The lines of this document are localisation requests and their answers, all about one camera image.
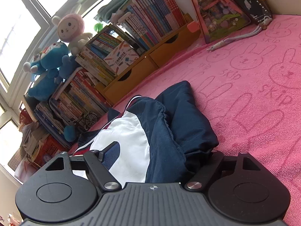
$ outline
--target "ribbed gray plate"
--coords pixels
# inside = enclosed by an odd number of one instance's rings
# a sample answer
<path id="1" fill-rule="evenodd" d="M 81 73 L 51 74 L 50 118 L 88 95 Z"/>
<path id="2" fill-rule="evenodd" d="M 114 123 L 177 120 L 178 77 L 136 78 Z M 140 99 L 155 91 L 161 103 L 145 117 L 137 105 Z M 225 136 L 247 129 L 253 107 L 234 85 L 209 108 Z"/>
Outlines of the ribbed gray plate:
<path id="1" fill-rule="evenodd" d="M 36 226 L 26 220 L 22 226 Z M 87 215 L 66 226 L 242 226 L 214 211 L 200 193 L 183 190 L 178 183 L 128 183 L 107 193 Z M 284 226 L 275 221 L 265 226 Z"/>

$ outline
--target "green object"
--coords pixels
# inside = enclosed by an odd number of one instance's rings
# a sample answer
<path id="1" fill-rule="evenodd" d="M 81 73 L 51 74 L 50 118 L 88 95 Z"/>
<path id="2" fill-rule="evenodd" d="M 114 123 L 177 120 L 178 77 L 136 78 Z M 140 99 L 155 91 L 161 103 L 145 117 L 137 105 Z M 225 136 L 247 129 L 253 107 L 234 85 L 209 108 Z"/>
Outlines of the green object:
<path id="1" fill-rule="evenodd" d="M 94 26 L 94 30 L 98 33 L 102 30 L 103 28 L 103 24 L 102 23 L 97 23 L 95 26 Z"/>

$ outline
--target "silver screw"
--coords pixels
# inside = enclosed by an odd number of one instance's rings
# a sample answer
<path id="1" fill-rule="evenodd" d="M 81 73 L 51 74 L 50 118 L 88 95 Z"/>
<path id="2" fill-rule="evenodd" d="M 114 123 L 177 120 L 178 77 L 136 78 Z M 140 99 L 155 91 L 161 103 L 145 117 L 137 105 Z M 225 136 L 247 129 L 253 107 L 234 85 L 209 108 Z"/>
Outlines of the silver screw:
<path id="1" fill-rule="evenodd" d="M 189 189 L 200 189 L 202 184 L 200 182 L 189 182 L 187 183 L 187 188 Z"/>
<path id="2" fill-rule="evenodd" d="M 116 182 L 106 182 L 106 183 L 104 184 L 104 187 L 105 187 L 106 189 L 109 189 L 109 190 L 116 189 L 116 188 L 118 188 L 118 186 L 119 186 L 119 184 L 116 183 Z"/>

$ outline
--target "circular cap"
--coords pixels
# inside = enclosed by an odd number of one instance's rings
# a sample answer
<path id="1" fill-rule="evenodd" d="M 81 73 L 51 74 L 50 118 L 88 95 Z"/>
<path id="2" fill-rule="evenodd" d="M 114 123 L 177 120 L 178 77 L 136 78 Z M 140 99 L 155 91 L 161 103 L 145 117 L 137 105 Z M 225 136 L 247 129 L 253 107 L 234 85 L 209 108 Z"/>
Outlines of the circular cap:
<path id="1" fill-rule="evenodd" d="M 257 203 L 264 201 L 268 197 L 269 191 L 261 184 L 245 182 L 234 188 L 234 194 L 242 201 Z"/>
<path id="2" fill-rule="evenodd" d="M 200 182 L 189 182 L 187 183 L 187 188 L 189 189 L 200 189 L 202 184 Z"/>
<path id="3" fill-rule="evenodd" d="M 109 190 L 117 189 L 118 186 L 119 186 L 119 184 L 116 182 L 107 182 L 104 184 L 104 187 Z"/>
<path id="4" fill-rule="evenodd" d="M 37 191 L 37 197 L 44 202 L 56 203 L 69 198 L 72 189 L 69 185 L 60 182 L 43 185 Z"/>

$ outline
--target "person on phone screen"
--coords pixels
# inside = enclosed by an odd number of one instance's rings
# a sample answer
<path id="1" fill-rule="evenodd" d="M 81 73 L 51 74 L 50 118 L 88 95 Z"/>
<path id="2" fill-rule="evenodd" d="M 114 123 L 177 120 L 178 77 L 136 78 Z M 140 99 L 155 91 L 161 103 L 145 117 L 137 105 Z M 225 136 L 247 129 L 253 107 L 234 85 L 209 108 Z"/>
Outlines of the person on phone screen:
<path id="1" fill-rule="evenodd" d="M 253 18 L 263 15 L 261 5 L 258 0 L 244 0 L 246 8 L 250 11 Z"/>

